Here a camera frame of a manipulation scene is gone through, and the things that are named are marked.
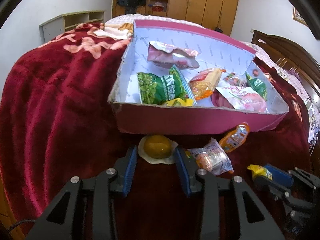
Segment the clear rainbow-edged snack pack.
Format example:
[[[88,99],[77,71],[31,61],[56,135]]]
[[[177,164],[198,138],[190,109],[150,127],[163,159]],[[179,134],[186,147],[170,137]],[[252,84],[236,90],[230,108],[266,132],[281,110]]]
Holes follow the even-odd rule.
[[[195,158],[200,168],[211,172],[215,176],[219,176],[225,172],[234,172],[228,155],[213,138],[204,147],[190,148],[188,151]]]

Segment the orange jelly cup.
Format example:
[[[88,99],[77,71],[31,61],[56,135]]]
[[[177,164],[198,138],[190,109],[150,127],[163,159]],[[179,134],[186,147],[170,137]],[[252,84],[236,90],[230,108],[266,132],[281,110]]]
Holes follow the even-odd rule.
[[[239,124],[219,141],[219,145],[226,153],[232,152],[246,141],[248,134],[249,125],[247,123]]]

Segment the pink peach jelly pouch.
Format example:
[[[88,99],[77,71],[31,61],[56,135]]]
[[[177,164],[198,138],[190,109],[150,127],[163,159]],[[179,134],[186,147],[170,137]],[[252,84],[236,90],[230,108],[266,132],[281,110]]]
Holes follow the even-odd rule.
[[[216,107],[258,113],[268,112],[266,101],[251,87],[217,87],[211,99]]]

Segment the green peas snack bag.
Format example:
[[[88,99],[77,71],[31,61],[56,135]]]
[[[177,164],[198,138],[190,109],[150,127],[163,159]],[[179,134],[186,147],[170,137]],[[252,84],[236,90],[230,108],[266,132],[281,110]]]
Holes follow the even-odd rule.
[[[176,66],[169,69],[169,74],[157,76],[152,73],[139,72],[137,74],[141,102],[149,105],[163,105],[163,103],[181,98],[196,100],[191,88],[181,71]]]

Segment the orange corn snack bag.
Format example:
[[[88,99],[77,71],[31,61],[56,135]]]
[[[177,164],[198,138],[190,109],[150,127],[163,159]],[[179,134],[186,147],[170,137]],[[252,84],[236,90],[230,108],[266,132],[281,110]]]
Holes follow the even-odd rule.
[[[195,100],[202,100],[211,96],[216,89],[225,69],[209,68],[198,72],[190,81],[189,87]]]

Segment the small yellow candy packet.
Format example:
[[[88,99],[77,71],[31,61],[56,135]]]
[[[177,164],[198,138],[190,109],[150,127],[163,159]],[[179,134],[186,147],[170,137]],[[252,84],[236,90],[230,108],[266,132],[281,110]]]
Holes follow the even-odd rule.
[[[260,165],[249,165],[247,170],[251,171],[252,180],[258,177],[265,177],[269,180],[273,180],[272,173],[265,167]]]

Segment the smartphone on blanket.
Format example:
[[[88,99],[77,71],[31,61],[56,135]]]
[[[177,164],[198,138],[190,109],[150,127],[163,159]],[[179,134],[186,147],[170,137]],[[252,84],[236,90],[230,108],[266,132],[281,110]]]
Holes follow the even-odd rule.
[[[298,117],[300,118],[300,121],[303,122],[303,117],[302,117],[300,105],[298,104],[298,102],[296,100],[291,100],[291,102],[292,102],[292,105],[294,107],[295,112],[297,113]]]

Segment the red floral fleece blanket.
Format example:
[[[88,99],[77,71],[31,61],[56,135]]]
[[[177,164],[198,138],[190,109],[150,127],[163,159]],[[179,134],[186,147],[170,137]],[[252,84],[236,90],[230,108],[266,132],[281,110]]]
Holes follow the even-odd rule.
[[[137,141],[119,132],[107,101],[127,42],[95,29],[82,24],[27,52],[5,82],[1,178],[24,233],[72,176],[97,176]],[[139,159],[114,205],[119,239],[197,239],[200,201],[188,203],[175,165]]]

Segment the dark wooden headboard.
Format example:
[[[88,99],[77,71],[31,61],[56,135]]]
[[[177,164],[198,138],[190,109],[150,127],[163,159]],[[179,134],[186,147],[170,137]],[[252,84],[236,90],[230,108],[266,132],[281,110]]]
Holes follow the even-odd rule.
[[[280,68],[299,75],[308,89],[319,94],[319,63],[296,42],[287,38],[253,31],[252,43],[266,51]]]

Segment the framed wedding photo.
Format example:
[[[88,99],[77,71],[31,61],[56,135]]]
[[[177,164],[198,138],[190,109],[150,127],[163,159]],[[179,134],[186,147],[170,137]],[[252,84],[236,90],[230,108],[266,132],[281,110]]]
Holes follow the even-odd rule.
[[[302,16],[300,15],[300,13],[297,11],[296,8],[293,8],[293,16],[292,16],[292,18],[295,21],[297,21],[297,22],[299,22],[299,23],[301,23],[301,24],[303,24],[305,26],[308,26],[307,23],[304,21],[304,19],[302,18]]]

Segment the grey low shelf unit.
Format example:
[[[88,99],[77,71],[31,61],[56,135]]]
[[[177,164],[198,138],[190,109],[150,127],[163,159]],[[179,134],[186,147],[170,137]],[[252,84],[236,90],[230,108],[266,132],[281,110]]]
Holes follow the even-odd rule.
[[[76,28],[81,23],[104,22],[104,11],[80,11],[62,14],[39,25],[43,43]]]

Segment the wooden wardrobe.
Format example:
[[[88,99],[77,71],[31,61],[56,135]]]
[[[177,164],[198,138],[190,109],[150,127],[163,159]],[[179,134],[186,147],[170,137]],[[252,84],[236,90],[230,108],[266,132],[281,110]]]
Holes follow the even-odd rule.
[[[186,20],[231,35],[239,0],[146,0],[136,13]]]

